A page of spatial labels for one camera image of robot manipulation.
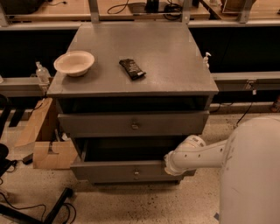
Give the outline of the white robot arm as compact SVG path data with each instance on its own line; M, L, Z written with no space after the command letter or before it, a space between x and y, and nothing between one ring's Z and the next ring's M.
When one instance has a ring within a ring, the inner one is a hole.
M218 143L189 136L164 161L173 176L220 168L220 224L280 224L279 115L243 122Z

